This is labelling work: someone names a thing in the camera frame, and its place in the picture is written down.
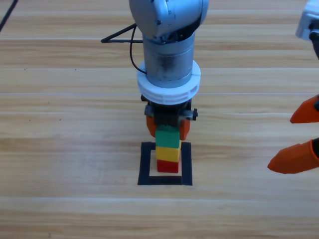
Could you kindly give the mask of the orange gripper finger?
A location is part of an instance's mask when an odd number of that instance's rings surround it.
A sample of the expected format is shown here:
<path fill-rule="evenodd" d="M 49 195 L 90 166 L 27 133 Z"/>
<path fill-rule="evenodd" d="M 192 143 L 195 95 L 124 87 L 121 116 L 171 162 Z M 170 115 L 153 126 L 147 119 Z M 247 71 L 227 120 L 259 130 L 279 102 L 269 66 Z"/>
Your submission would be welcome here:
<path fill-rule="evenodd" d="M 268 168 L 282 174 L 297 174 L 319 167 L 319 139 L 280 150 Z"/>

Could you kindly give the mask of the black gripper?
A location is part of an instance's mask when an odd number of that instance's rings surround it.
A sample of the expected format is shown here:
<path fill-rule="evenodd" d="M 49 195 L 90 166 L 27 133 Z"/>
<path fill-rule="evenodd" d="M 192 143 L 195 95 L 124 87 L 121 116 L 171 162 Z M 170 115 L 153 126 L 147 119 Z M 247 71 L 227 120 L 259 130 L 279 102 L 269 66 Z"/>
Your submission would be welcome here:
<path fill-rule="evenodd" d="M 158 126 L 177 128 L 180 140 L 186 140 L 190 122 L 198 117 L 198 110 L 191 108 L 192 99 L 177 105 L 161 105 L 141 95 L 142 102 L 147 102 L 145 116 L 150 135 L 156 136 Z"/>
<path fill-rule="evenodd" d="M 313 44 L 313 49 L 319 58 L 319 23 L 312 22 L 309 25 L 309 39 Z M 319 96 L 316 95 L 304 101 L 293 113 L 291 123 L 313 123 L 319 121 Z"/>

